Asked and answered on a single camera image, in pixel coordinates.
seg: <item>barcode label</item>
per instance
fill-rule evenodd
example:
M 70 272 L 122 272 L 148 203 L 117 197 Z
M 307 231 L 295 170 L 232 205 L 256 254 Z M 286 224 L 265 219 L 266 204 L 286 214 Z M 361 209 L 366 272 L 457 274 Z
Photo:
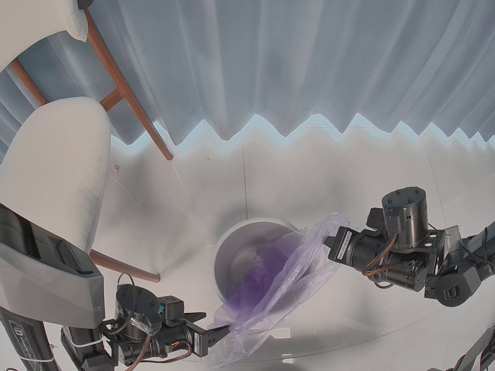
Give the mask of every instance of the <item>barcode label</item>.
M 351 231 L 347 231 L 345 233 L 345 238 L 343 239 L 342 247 L 337 255 L 337 258 L 341 260 L 343 258 L 343 255 L 345 254 L 345 251 L 347 250 L 347 246 L 349 245 L 350 237 L 352 236 Z
M 200 335 L 197 332 L 194 333 L 194 352 L 200 354 Z

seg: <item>chair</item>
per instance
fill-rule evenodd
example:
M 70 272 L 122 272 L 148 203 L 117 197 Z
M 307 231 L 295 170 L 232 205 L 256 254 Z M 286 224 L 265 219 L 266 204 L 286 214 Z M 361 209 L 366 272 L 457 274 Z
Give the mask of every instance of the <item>chair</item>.
M 51 34 L 65 30 L 85 40 L 88 22 L 76 0 L 0 0 L 0 28 L 2 71 Z M 98 265 L 158 282 L 159 275 L 92 250 L 109 151 L 110 121 L 99 102 L 74 97 L 46 103 L 22 124 L 5 154 L 0 203 L 86 251 Z

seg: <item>curtain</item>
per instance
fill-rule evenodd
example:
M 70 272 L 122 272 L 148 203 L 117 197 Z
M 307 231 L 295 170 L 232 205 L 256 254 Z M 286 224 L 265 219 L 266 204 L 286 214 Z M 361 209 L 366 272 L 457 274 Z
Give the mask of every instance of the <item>curtain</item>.
M 95 0 L 90 11 L 176 145 L 203 119 L 230 139 L 254 114 L 284 136 L 312 114 L 343 132 L 357 113 L 386 132 L 402 121 L 495 134 L 495 0 Z M 67 33 L 19 60 L 48 100 L 114 89 Z M 0 157 L 36 106 L 11 74 L 0 75 Z M 127 144 L 144 131 L 124 100 L 109 115 Z

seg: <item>translucent plastic bag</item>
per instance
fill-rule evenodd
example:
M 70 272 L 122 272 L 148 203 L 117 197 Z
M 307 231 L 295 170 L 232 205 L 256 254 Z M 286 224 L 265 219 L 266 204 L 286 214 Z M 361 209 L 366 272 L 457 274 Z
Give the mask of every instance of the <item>translucent plastic bag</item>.
M 254 267 L 234 286 L 208 328 L 230 325 L 230 333 L 203 358 L 210 368 L 221 368 L 253 353 L 303 302 L 310 299 L 340 264 L 320 255 L 328 235 L 335 236 L 349 220 L 331 214 L 322 223 L 291 232 L 259 247 Z

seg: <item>floor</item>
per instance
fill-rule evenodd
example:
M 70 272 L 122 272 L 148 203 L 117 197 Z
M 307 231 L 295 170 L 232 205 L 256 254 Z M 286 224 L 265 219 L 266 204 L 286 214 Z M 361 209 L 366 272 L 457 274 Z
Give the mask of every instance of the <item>floor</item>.
M 159 273 L 159 284 L 139 284 L 181 298 L 188 312 L 207 312 L 199 322 L 203 327 L 220 306 L 212 282 L 214 245 L 247 218 L 274 217 L 304 227 L 338 212 L 362 229 L 383 195 L 406 186 L 426 190 L 429 222 L 438 228 L 457 224 L 468 236 L 495 218 L 495 147 L 476 137 L 467 140 L 462 132 L 447 139 L 435 128 L 418 137 L 405 126 L 387 134 L 352 125 L 340 135 L 331 125 L 309 122 L 286 139 L 263 123 L 246 128 L 234 142 L 221 141 L 203 124 L 193 135 L 186 152 L 173 149 L 172 162 L 149 141 L 141 139 L 139 150 L 112 142 L 94 249 Z M 118 274 L 102 273 L 110 317 Z M 379 290 L 341 267 L 284 321 L 281 328 L 290 329 L 290 338 L 270 337 L 244 362 L 224 369 L 450 368 L 495 324 L 494 302 L 495 280 L 485 281 L 462 306 L 445 308 L 421 292 Z M 72 369 L 59 327 L 46 329 L 58 346 L 61 368 Z M 0 342 L 4 335 L 1 330 Z M 4 360 L 23 369 L 13 353 Z M 207 369 L 194 356 L 168 367 Z

